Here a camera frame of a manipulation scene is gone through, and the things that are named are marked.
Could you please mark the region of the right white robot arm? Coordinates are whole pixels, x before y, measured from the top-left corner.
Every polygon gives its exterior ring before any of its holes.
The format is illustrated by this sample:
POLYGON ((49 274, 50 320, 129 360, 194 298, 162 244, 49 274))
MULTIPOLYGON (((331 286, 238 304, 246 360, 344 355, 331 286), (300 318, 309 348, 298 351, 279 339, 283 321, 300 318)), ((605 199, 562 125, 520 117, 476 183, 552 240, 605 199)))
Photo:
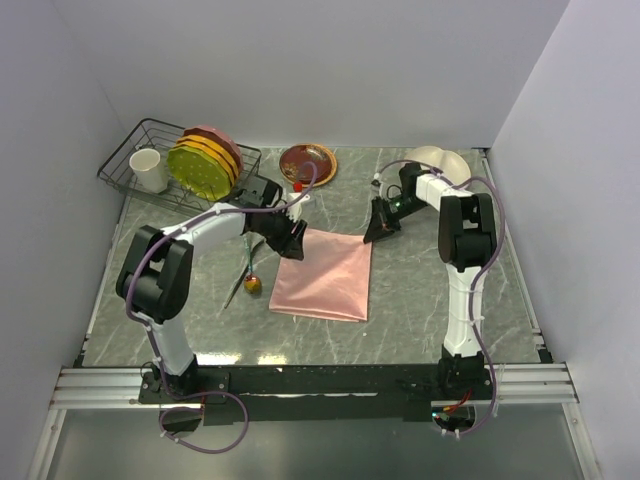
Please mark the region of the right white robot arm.
POLYGON ((448 326, 437 365, 440 392, 452 399, 467 391, 497 390, 496 373, 482 339, 482 295, 488 271, 506 235, 504 208, 494 185, 472 176, 453 183, 443 170, 406 160, 399 170, 400 193, 377 194, 365 244, 401 230, 401 220, 426 207, 438 213, 437 247, 448 275, 448 326))

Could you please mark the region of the pink satin napkin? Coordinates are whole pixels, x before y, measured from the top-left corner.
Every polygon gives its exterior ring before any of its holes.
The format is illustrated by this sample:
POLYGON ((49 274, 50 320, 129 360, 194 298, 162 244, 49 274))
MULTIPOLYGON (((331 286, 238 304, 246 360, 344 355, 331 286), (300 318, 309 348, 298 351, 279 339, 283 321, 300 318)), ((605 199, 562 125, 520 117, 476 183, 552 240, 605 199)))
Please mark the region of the pink satin napkin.
POLYGON ((368 320, 372 245, 358 235, 309 229, 304 259, 281 259, 269 309, 343 322, 368 320))

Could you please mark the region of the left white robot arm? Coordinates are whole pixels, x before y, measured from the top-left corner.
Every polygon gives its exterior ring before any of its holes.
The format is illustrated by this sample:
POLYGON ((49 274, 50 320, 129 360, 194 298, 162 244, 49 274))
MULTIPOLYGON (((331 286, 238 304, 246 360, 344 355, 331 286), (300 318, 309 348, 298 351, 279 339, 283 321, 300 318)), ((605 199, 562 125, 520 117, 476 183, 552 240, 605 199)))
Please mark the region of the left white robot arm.
POLYGON ((127 316, 141 324, 153 352, 152 364, 164 392, 177 402, 197 393, 198 362, 180 318, 199 256, 247 233, 261 236, 285 259, 303 260, 307 222, 301 205, 307 190, 284 194, 260 177, 256 192, 244 188, 177 225, 141 227, 134 235, 116 281, 127 316))

